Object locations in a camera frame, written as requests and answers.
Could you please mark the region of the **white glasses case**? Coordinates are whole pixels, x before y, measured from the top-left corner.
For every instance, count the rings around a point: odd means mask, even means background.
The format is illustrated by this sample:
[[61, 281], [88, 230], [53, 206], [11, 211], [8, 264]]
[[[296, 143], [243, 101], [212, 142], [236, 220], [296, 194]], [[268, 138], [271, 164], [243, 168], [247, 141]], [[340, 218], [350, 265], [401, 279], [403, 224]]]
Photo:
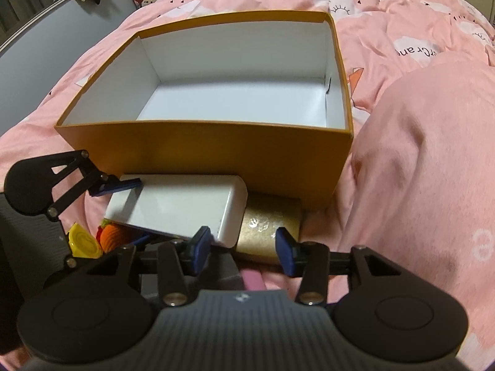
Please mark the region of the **white glasses case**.
[[227, 249], [237, 244], [248, 190], [232, 175], [129, 174], [142, 185], [116, 192], [105, 218], [157, 234], [190, 239], [207, 226], [214, 243]]

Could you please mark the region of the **gold small box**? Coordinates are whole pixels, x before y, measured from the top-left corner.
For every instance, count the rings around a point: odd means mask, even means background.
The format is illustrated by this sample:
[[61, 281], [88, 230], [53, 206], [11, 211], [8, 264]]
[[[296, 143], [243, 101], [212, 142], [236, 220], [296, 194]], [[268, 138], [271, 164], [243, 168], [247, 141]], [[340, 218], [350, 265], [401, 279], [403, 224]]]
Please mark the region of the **gold small box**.
[[277, 229], [284, 227], [298, 240], [302, 215], [298, 199], [250, 193], [235, 247], [236, 255], [243, 260], [278, 265]]

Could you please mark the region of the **yellow round toy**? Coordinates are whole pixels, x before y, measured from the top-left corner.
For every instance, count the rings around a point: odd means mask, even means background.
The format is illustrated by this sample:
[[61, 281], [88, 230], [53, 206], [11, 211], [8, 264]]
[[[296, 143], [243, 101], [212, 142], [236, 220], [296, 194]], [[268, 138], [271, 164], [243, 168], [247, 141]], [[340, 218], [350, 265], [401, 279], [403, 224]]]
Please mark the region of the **yellow round toy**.
[[74, 223], [69, 229], [67, 237], [72, 255], [75, 258], [99, 259], [103, 256], [103, 250], [96, 238], [81, 225]]

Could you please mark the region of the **orange crochet carrot toy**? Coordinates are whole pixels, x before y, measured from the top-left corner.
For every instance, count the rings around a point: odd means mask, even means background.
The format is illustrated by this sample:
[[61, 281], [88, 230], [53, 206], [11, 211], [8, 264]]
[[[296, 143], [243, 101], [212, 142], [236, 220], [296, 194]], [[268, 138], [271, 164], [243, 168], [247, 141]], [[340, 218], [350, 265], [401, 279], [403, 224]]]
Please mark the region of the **orange crochet carrot toy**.
[[134, 231], [129, 227], [110, 220], [103, 220], [97, 229], [96, 239], [106, 254], [122, 245], [130, 244], [134, 236]]

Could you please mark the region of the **pink printed duvet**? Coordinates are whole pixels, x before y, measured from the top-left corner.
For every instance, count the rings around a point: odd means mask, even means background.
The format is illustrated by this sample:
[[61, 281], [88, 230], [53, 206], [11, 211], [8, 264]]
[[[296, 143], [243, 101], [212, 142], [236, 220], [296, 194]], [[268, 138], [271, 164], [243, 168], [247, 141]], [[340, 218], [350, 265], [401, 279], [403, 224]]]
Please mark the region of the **pink printed duvet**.
[[464, 0], [157, 0], [126, 18], [1, 138], [1, 170], [68, 149], [54, 125], [82, 80], [138, 30], [237, 11], [332, 15], [355, 137], [327, 209], [302, 236], [366, 245], [465, 307], [458, 355], [494, 360], [494, 29]]

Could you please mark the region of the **orange cardboard storage box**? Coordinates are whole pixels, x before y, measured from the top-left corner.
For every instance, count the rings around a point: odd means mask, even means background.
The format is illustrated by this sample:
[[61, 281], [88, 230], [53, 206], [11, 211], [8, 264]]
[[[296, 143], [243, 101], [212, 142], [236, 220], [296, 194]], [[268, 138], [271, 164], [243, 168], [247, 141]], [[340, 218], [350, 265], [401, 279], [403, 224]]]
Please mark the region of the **orange cardboard storage box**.
[[354, 137], [335, 22], [264, 10], [140, 30], [55, 130], [107, 173], [237, 175], [251, 191], [323, 209]]

